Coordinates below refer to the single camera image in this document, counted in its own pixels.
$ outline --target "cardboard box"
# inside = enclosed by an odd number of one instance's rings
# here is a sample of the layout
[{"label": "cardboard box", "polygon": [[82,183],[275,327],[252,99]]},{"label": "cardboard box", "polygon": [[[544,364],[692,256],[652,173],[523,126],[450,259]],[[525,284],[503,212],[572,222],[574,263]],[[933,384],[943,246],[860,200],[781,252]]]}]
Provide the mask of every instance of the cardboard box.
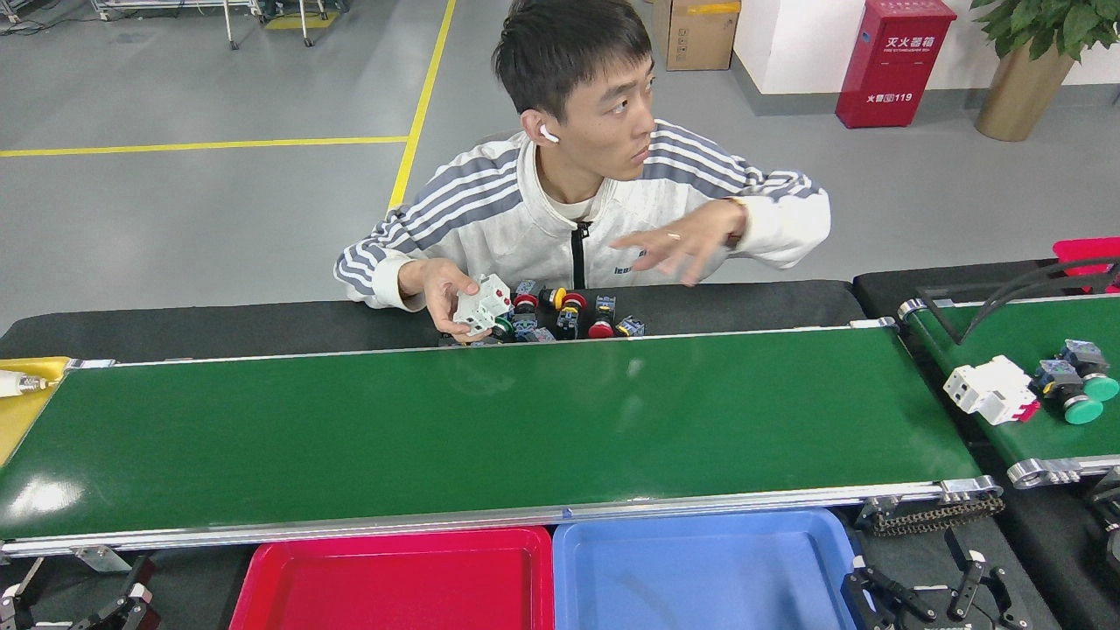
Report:
[{"label": "cardboard box", "polygon": [[656,0],[653,46],[666,70],[727,70],[741,2]]}]

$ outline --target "man's left hand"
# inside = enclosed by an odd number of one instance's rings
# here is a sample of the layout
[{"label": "man's left hand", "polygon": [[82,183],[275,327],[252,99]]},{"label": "man's left hand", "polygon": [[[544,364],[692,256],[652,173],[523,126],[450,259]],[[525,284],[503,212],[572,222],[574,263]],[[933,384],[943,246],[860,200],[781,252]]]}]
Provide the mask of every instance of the man's left hand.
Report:
[{"label": "man's left hand", "polygon": [[646,254],[634,262],[635,271],[657,268],[674,275],[692,259],[681,274],[681,284],[696,286],[708,259],[729,241],[738,240],[747,229],[746,209],[729,200],[713,200],[657,230],[634,232],[610,247],[642,248]]}]

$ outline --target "yellow cover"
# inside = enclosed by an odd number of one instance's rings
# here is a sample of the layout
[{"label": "yellow cover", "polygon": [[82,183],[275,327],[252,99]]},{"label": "yellow cover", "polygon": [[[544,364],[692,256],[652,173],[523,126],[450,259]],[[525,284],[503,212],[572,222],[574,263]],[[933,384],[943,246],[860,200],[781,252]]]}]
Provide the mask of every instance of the yellow cover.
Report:
[{"label": "yellow cover", "polygon": [[[69,361],[65,356],[0,359],[0,370],[24,372],[54,382],[63,378],[63,371]],[[39,411],[47,405],[47,400],[50,400],[55,387],[57,386],[34,393],[0,398],[0,462],[3,462],[0,465],[7,464],[19,444],[24,442],[27,429],[31,428],[35,418],[39,417]]]}]

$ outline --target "chain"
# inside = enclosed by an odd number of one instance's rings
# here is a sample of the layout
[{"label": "chain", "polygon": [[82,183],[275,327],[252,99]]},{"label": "chain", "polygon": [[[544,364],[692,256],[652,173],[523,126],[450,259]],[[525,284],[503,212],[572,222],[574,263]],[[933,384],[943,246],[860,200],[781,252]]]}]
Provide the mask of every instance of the chain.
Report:
[{"label": "chain", "polygon": [[1004,511],[1004,500],[999,497],[992,497],[990,499],[934,508],[924,512],[892,519],[884,517],[883,512],[876,512],[871,516],[871,534],[878,537],[889,537],[941,531],[942,529],[949,529],[950,527],[995,516],[1001,511]]}]

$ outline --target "yellow label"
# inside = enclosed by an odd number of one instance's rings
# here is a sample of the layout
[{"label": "yellow label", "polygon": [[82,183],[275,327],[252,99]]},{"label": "yellow label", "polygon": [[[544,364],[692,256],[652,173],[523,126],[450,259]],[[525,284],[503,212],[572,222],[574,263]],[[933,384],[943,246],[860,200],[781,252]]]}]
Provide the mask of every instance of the yellow label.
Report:
[{"label": "yellow label", "polygon": [[743,9],[743,2],[716,2],[713,4],[696,4],[689,7],[684,12],[689,16],[715,16],[718,13],[738,13]]}]

